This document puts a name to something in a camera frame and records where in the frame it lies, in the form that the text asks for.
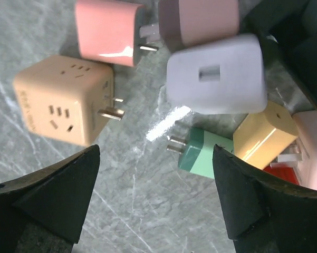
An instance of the electrical plug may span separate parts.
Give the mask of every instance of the electrical plug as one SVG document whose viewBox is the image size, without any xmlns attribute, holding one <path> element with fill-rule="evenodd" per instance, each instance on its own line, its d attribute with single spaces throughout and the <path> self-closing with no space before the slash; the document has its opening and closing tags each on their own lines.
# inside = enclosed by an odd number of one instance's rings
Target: electrical plug
<svg viewBox="0 0 317 253">
<path fill-rule="evenodd" d="M 166 92 L 174 106 L 201 114 L 263 111 L 267 91 L 258 39 L 240 35 L 173 54 Z"/>
<path fill-rule="evenodd" d="M 178 167 L 180 169 L 214 179 L 212 162 L 213 148 L 217 144 L 233 153 L 232 140 L 204 131 L 200 128 L 191 128 L 188 139 L 189 141 L 185 141 L 177 137 L 170 137 L 170 142 L 180 144 L 182 148 L 168 145 L 167 150 L 181 155 L 178 161 Z"/>
<path fill-rule="evenodd" d="M 160 0 L 158 24 L 140 28 L 147 43 L 162 39 L 171 52 L 237 34 L 237 0 Z"/>
<path fill-rule="evenodd" d="M 263 112 L 249 114 L 234 132 L 235 155 L 263 170 L 298 135 L 289 111 L 269 101 Z"/>
<path fill-rule="evenodd" d="M 89 146 L 124 115 L 104 64 L 53 55 L 19 72 L 13 86 L 29 131 L 60 141 Z"/>
<path fill-rule="evenodd" d="M 136 66 L 142 50 L 157 51 L 140 38 L 146 10 L 141 4 L 116 0 L 77 0 L 79 49 L 83 58 Z"/>
</svg>

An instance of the light pink power adapter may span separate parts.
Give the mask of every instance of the light pink power adapter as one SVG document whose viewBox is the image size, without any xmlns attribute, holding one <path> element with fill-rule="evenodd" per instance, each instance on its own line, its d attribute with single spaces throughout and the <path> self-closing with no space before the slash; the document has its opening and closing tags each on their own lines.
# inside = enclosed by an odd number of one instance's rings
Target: light pink power adapter
<svg viewBox="0 0 317 253">
<path fill-rule="evenodd" d="M 135 66 L 148 43 L 163 40 L 171 52 L 237 34 L 238 0 L 161 0 L 158 24 L 145 25 L 144 5 L 77 0 L 76 25 L 83 58 Z"/>
<path fill-rule="evenodd" d="M 135 66 L 140 61 L 139 29 L 145 24 L 144 5 L 115 0 L 78 0 L 76 25 L 83 58 Z"/>
<path fill-rule="evenodd" d="M 276 162 L 295 168 L 300 185 L 317 190 L 317 111 L 296 113 L 293 120 L 299 138 Z"/>
</svg>

